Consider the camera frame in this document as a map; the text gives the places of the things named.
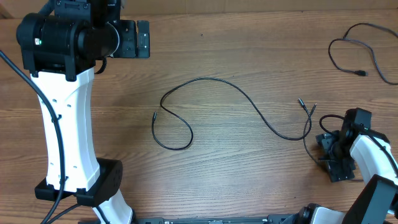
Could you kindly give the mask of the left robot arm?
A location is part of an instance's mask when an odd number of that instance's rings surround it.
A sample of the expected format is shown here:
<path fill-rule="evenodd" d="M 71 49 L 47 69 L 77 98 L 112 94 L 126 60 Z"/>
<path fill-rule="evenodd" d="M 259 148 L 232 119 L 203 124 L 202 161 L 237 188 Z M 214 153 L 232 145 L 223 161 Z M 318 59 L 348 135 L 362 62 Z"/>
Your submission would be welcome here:
<path fill-rule="evenodd" d="M 47 144 L 47 175 L 35 196 L 55 205 L 74 196 L 98 223 L 136 222 L 120 190 L 123 165 L 96 156 L 91 123 L 96 62 L 150 56 L 149 22 L 121 19 L 123 7 L 122 0 L 49 1 L 16 31 Z"/>

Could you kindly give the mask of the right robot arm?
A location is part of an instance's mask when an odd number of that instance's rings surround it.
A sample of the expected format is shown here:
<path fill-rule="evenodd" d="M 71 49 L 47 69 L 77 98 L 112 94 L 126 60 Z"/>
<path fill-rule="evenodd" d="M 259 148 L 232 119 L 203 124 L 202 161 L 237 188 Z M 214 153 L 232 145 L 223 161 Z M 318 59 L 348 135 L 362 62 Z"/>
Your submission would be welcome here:
<path fill-rule="evenodd" d="M 388 214 L 397 215 L 397 161 L 390 141 L 371 129 L 371 112 L 353 108 L 341 117 L 341 129 L 316 136 L 323 157 L 317 164 L 332 182 L 353 180 L 359 169 L 364 189 L 347 212 L 310 203 L 287 223 L 385 223 Z"/>

